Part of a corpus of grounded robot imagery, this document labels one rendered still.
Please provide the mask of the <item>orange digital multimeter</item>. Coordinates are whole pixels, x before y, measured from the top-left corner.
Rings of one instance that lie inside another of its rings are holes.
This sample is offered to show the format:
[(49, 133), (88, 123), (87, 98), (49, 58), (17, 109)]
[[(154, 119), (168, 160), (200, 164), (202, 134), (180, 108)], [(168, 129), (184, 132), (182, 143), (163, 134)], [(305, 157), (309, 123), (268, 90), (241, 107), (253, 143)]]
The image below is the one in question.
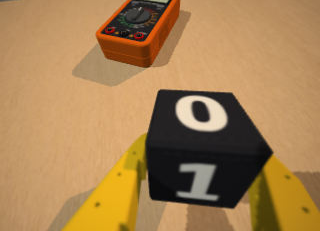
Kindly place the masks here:
[(151, 66), (179, 11), (180, 0), (127, 0), (96, 32), (104, 56), (138, 67)]

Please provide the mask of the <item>black cube with white digits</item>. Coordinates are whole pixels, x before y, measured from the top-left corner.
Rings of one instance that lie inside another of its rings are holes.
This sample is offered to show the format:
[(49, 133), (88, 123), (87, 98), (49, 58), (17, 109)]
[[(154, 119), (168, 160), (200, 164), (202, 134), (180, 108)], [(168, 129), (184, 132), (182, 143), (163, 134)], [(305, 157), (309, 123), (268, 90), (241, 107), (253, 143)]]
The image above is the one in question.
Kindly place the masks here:
[(232, 92), (160, 89), (146, 140), (152, 200), (234, 209), (273, 155)]

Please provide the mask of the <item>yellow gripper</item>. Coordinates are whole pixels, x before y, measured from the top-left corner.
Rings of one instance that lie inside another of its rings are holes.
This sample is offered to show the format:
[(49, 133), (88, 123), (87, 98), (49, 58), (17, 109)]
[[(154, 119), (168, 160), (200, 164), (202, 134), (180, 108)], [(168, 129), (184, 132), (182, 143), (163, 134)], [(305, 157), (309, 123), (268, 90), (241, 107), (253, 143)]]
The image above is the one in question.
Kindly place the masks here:
[[(135, 231), (147, 161), (142, 134), (61, 231)], [(320, 231), (320, 212), (274, 155), (248, 189), (252, 231)]]

